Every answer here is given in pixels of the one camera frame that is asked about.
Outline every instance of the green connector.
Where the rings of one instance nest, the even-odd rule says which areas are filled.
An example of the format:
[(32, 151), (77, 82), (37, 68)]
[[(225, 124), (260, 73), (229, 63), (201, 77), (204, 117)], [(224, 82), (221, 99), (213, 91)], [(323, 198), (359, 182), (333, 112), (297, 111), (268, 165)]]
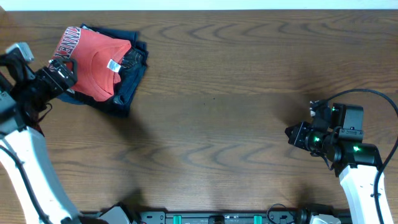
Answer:
[(181, 224), (181, 223), (182, 223), (181, 215), (174, 215), (173, 216), (173, 224)]
[(262, 224), (262, 216), (255, 215), (254, 216), (254, 224)]

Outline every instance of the wood grain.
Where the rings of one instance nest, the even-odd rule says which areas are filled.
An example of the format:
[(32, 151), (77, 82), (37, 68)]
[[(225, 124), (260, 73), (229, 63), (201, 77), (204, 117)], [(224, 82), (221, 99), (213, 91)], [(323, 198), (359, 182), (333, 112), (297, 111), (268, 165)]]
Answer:
[(5, 10), (0, 6), (0, 24), (2, 24), (2, 20), (5, 14), (6, 14)]
[[(63, 31), (82, 22), (139, 30), (149, 69), (128, 119), (53, 100), (42, 122), (49, 155), (72, 201), (97, 210), (137, 196), (168, 210), (263, 210), (305, 202), (348, 208), (333, 172), (287, 144), (308, 102), (351, 88), (398, 101), (397, 11), (8, 12), (0, 48), (26, 41), (47, 64)], [(386, 158), (396, 115), (378, 96), (364, 106), (365, 140)], [(398, 220), (397, 159), (386, 169)], [(24, 216), (0, 170), (0, 222)]]

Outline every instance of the cable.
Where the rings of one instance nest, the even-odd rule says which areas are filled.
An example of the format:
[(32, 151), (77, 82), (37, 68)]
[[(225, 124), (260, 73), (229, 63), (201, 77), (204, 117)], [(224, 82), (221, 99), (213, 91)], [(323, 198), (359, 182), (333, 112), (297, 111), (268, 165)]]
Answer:
[(30, 182), (22, 166), (22, 162), (4, 146), (0, 145), (0, 149), (3, 150), (15, 162), (15, 165), (18, 168), (19, 173), (21, 174), (22, 180), (24, 181), (25, 188), (27, 193), (29, 194), (30, 201), (32, 202), (33, 207), (35, 208), (37, 214), (39, 215), (40, 220), (45, 224), (51, 224), (49, 216), (43, 212), (42, 208), (39, 205), (39, 202), (36, 199), (36, 196), (33, 193), (32, 186), (30, 186)]
[(267, 218), (268, 218), (268, 220), (269, 220), (272, 224), (276, 224), (276, 222), (272, 221), (272, 220), (269, 218), (269, 212), (270, 212), (271, 209), (274, 208), (275, 206), (282, 206), (282, 207), (284, 207), (284, 208), (286, 209), (286, 211), (287, 211), (291, 216), (293, 216), (293, 221), (290, 222), (290, 223), (288, 223), (288, 224), (294, 223), (294, 221), (295, 221), (295, 215), (293, 215), (293, 213), (291, 213), (291, 212), (287, 209), (287, 207), (286, 207), (285, 205), (282, 205), (281, 203), (275, 203), (275, 204), (273, 204), (271, 207), (269, 207), (268, 210), (267, 210)]
[(43, 114), (43, 116), (41, 116), (41, 117), (37, 120), (38, 123), (42, 122), (42, 120), (45, 118), (45, 116), (52, 110), (52, 104), (51, 104), (51, 103), (46, 103), (45, 105), (46, 105), (46, 106), (47, 106), (47, 105), (50, 106), (50, 109), (49, 109), (48, 111), (46, 111), (45, 114)]
[[(341, 96), (344, 95), (346, 93), (352, 93), (352, 92), (368, 92), (368, 93), (374, 93), (376, 95), (379, 95), (381, 97), (383, 97), (385, 100), (387, 100), (390, 105), (394, 108), (394, 110), (396, 111), (397, 117), (398, 117), (398, 107), (397, 105), (393, 102), (392, 99), (390, 99), (387, 95), (376, 91), (376, 90), (367, 90), (367, 89), (353, 89), (353, 90), (346, 90), (346, 91), (342, 91), (341, 93), (337, 93), (336, 95), (333, 95), (331, 97), (329, 97), (328, 99), (326, 99), (322, 104), (324, 103), (328, 103), (330, 100), (336, 98), (337, 96)], [(377, 172), (376, 174), (376, 178), (374, 179), (374, 185), (373, 185), (373, 195), (374, 195), (374, 203), (376, 204), (376, 210), (377, 210), (377, 215), (379, 217), (379, 221), (380, 224), (384, 224), (383, 221), (383, 217), (382, 217), (382, 213), (381, 213), (381, 208), (380, 208), (380, 201), (379, 201), (379, 181), (380, 181), (380, 177), (381, 174), (383, 173), (384, 169), (386, 168), (386, 166), (388, 165), (389, 161), (391, 160), (392, 156), (394, 155), (394, 153), (396, 152), (398, 147), (398, 137), (396, 140), (396, 143), (394, 144), (394, 146), (391, 149), (390, 154), (387, 156), (387, 159), (383, 162), (383, 165), (381, 166), (381, 168), (379, 169), (379, 172)]]
[(340, 126), (336, 126), (335, 128), (333, 128), (333, 131), (331, 132), (331, 137), (330, 137), (330, 142), (329, 144), (333, 144), (333, 140), (335, 140), (335, 133), (337, 132), (337, 130), (339, 130)]

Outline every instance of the red t-shirt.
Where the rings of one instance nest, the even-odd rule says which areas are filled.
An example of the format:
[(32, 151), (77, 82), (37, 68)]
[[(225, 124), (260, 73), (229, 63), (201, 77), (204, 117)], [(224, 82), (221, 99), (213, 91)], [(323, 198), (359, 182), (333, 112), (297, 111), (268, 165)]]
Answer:
[(52, 58), (75, 59), (77, 83), (71, 89), (92, 96), (96, 101), (106, 101), (114, 95), (114, 84), (121, 81), (119, 74), (107, 67), (108, 63), (111, 59), (121, 63), (130, 48), (128, 40), (68, 27)]

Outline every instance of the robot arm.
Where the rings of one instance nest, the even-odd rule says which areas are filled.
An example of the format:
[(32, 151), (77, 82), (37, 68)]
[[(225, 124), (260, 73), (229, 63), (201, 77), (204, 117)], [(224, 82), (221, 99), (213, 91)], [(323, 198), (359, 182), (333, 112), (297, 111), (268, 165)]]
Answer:
[(39, 113), (52, 98), (77, 81), (62, 61), (33, 72), (26, 43), (14, 44), (0, 56), (16, 84), (3, 75), (0, 94), (0, 162), (7, 170), (27, 223), (79, 223), (79, 212), (67, 197), (47, 155)]
[(375, 198), (378, 197), (384, 223), (393, 223), (384, 190), (384, 175), (374, 195), (374, 183), (382, 172), (382, 161), (375, 145), (362, 143), (363, 108), (327, 101), (312, 103), (312, 123), (301, 122), (286, 128), (289, 144), (321, 157), (339, 177), (348, 199), (354, 224), (380, 223)]

